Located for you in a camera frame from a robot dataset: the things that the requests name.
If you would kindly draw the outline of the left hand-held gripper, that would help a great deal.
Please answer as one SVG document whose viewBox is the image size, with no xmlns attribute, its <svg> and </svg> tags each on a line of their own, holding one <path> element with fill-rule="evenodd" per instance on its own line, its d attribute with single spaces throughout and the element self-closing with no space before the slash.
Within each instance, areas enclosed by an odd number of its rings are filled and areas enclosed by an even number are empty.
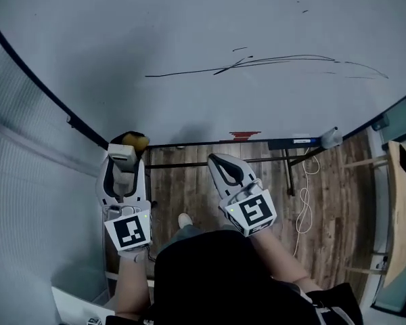
<svg viewBox="0 0 406 325">
<path fill-rule="evenodd" d="M 133 171 L 124 171 L 132 189 L 122 197 L 114 184 L 122 171 L 109 155 L 104 159 L 95 184 L 95 193 L 103 206 L 104 227 L 120 257 L 139 263 L 145 259 L 145 250 L 152 244 L 152 204 L 146 200 L 145 165 L 142 159 Z"/>
</svg>

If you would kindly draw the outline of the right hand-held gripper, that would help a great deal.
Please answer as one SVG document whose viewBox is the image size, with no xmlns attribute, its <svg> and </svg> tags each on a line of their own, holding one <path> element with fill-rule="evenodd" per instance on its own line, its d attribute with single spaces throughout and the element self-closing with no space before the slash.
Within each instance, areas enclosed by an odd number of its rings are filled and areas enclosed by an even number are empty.
<svg viewBox="0 0 406 325">
<path fill-rule="evenodd" d="M 208 167 L 221 198 L 219 209 L 243 236 L 249 237 L 274 224 L 277 213 L 271 195 L 247 162 L 212 153 Z"/>
</svg>

